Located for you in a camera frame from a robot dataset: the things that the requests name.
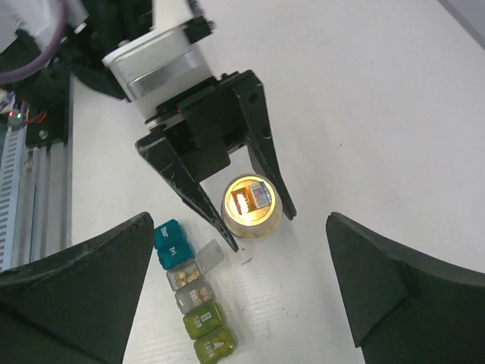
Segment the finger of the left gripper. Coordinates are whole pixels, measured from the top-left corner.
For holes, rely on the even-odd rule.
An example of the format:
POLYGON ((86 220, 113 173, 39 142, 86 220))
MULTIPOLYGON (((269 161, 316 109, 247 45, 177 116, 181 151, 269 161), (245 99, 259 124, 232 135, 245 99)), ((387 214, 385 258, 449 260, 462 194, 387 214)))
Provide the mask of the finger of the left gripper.
POLYGON ((257 77, 241 77, 232 90, 248 129, 246 144, 252 167, 274 185, 283 213, 292 221, 296 217, 296 207, 280 172, 263 84, 257 77))
POLYGON ((189 172, 164 134, 149 134, 135 143, 137 152, 168 186, 200 217, 204 218, 237 253, 239 247, 207 193, 189 172))

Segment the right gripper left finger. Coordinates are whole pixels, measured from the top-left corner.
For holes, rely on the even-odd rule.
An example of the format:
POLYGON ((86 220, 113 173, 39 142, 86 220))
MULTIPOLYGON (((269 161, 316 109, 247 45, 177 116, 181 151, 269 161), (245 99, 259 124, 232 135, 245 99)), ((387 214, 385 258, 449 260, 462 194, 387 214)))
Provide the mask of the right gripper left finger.
POLYGON ((142 212, 1 274, 3 363, 121 363, 155 240, 142 212))

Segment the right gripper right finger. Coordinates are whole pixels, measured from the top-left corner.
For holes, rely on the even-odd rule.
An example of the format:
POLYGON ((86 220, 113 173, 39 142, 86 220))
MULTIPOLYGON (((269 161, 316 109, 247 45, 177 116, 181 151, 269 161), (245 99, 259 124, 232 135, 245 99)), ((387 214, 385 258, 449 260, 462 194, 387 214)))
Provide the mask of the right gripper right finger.
POLYGON ((482 363, 484 275, 383 237, 338 212, 327 239, 366 363, 482 363))

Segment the weekly pill organizer strip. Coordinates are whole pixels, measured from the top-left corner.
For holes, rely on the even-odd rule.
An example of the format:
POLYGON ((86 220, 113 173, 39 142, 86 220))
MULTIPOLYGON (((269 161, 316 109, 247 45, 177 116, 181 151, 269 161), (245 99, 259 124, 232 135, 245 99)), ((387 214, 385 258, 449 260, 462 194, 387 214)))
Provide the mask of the weekly pill organizer strip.
POLYGON ((224 260, 217 241, 211 240, 195 252, 182 225, 171 219, 155 228, 154 248, 199 362, 218 363, 230 356, 236 341, 206 279, 224 260))

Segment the gold bottle cap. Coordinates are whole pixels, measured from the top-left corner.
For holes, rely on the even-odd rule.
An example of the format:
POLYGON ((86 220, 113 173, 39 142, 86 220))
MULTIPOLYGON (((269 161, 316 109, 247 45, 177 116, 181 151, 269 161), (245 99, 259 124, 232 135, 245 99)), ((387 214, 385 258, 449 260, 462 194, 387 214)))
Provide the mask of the gold bottle cap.
POLYGON ((277 209, 277 194, 271 182, 257 174, 244 174, 227 185, 221 210, 230 221, 254 227, 269 221, 277 209))

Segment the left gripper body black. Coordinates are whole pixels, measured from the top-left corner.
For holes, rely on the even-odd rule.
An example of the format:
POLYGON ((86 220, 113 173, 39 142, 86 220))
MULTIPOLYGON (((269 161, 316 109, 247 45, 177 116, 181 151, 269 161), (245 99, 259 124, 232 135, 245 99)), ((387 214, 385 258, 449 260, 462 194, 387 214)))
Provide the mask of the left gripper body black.
POLYGON ((251 70, 209 77, 157 107, 163 133, 196 182, 225 169, 229 155, 243 147, 249 128, 233 87, 251 70))

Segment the clear bottle yellow capsules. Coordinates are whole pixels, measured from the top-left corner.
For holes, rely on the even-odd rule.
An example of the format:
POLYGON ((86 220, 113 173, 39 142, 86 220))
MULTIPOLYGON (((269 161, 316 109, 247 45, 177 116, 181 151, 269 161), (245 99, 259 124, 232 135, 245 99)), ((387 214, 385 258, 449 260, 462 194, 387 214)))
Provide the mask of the clear bottle yellow capsules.
POLYGON ((232 235, 258 239, 275 231, 283 215, 276 187, 259 174, 242 174, 228 183, 221 217, 232 235))

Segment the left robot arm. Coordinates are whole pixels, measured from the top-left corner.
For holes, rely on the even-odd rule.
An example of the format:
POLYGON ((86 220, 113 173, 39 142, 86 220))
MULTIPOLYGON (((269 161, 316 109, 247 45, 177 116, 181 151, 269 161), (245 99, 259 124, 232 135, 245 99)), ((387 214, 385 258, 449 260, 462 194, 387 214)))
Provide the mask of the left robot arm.
POLYGON ((149 134, 138 153, 183 203, 237 249, 227 218, 202 181, 248 149, 252 168, 266 177, 288 219, 296 216, 274 148, 264 87, 253 71, 215 77, 197 43, 214 25, 197 1, 184 18, 155 25, 151 1, 3 1, 5 19, 20 26, 1 45, 1 86, 30 107, 17 123, 29 146, 67 139, 70 76, 145 113, 149 134))

